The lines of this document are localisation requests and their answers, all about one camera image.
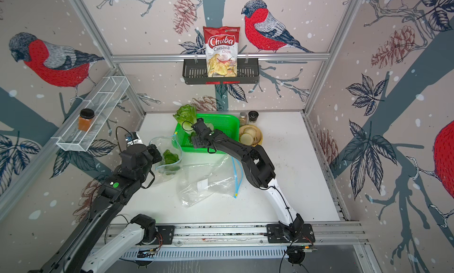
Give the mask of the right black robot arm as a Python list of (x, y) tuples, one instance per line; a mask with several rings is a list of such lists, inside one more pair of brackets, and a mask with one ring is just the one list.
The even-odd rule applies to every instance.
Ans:
[(279, 225), (287, 241), (296, 242), (304, 226), (304, 220), (289, 204), (282, 194), (275, 167), (261, 145), (250, 146), (229, 138), (224, 132), (210, 129), (202, 118), (192, 125), (195, 136), (192, 144), (195, 149), (222, 151), (237, 159), (243, 166), (247, 181), (255, 188), (265, 192), (277, 214)]

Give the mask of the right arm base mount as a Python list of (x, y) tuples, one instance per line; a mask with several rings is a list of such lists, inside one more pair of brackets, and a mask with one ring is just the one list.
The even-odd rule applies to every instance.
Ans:
[(278, 224), (268, 224), (264, 234), (268, 239), (268, 243), (310, 243), (316, 241), (312, 225), (303, 224), (299, 230), (294, 230), (291, 227)]

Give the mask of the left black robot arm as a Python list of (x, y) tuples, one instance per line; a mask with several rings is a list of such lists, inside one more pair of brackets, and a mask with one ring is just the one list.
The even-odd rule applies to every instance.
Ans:
[(107, 227), (143, 188), (153, 164), (163, 159), (154, 144), (132, 144), (120, 157), (121, 165), (92, 197), (86, 216), (60, 249), (38, 269), (39, 273), (104, 273), (134, 245), (157, 241), (156, 221), (140, 214), (112, 241), (92, 252)]

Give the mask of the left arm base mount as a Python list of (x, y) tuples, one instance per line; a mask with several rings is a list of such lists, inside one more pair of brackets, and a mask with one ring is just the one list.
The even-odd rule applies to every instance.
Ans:
[(144, 229), (144, 237), (138, 245), (171, 245), (175, 229), (173, 225), (149, 226)]

